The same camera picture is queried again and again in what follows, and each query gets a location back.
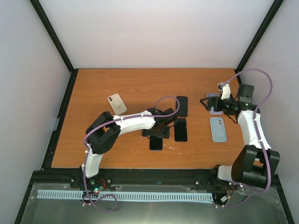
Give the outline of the blue-edged black smartphone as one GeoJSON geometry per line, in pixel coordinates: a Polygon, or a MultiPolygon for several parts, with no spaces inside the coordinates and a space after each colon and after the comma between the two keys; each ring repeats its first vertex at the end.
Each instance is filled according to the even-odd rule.
{"type": "Polygon", "coordinates": [[[150,138],[149,149],[151,151],[162,151],[163,149],[163,139],[162,138],[150,138]]]}

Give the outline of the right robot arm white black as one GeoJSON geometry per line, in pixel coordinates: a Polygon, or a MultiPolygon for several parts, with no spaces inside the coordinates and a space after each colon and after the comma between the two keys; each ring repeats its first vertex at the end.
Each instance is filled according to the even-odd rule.
{"type": "Polygon", "coordinates": [[[216,167],[217,177],[224,181],[267,189],[280,155],[271,149],[265,139],[259,108],[252,103],[254,86],[240,84],[236,97],[231,95],[228,84],[220,83],[218,87],[222,92],[220,96],[202,98],[200,103],[207,111],[224,112],[228,117],[235,116],[233,121],[241,127],[244,147],[233,165],[216,167]]]}

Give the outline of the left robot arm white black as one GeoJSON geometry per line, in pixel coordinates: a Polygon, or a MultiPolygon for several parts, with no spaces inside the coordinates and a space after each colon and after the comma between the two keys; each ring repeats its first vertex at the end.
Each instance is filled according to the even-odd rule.
{"type": "Polygon", "coordinates": [[[85,160],[81,166],[81,183],[87,188],[96,185],[102,157],[123,134],[142,130],[143,137],[169,138],[168,126],[177,119],[178,110],[161,111],[149,108],[141,113],[117,116],[103,112],[86,130],[83,144],[86,146],[85,160]]]}

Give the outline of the lilac phone case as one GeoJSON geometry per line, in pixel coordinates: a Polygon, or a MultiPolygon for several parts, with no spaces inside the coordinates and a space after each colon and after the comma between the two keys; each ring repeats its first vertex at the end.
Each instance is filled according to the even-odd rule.
{"type": "MultiPolygon", "coordinates": [[[[207,94],[207,97],[218,97],[218,96],[219,96],[218,93],[208,93],[208,94],[207,94]]],[[[223,114],[223,111],[216,112],[216,111],[214,110],[214,107],[212,106],[209,113],[210,113],[211,115],[222,115],[222,114],[223,114]]]]}

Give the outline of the light blue phone case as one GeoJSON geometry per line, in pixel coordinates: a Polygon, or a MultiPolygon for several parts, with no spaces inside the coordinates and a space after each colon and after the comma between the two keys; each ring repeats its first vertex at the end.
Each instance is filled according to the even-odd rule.
{"type": "Polygon", "coordinates": [[[213,142],[226,142],[226,130],[223,118],[210,118],[211,135],[213,142]]]}

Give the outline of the beige phone case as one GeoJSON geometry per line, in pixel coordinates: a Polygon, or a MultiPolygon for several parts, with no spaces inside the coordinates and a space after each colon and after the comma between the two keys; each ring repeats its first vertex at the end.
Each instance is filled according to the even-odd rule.
{"type": "Polygon", "coordinates": [[[125,114],[128,111],[119,94],[113,94],[109,96],[107,99],[115,115],[119,116],[125,114]]]}

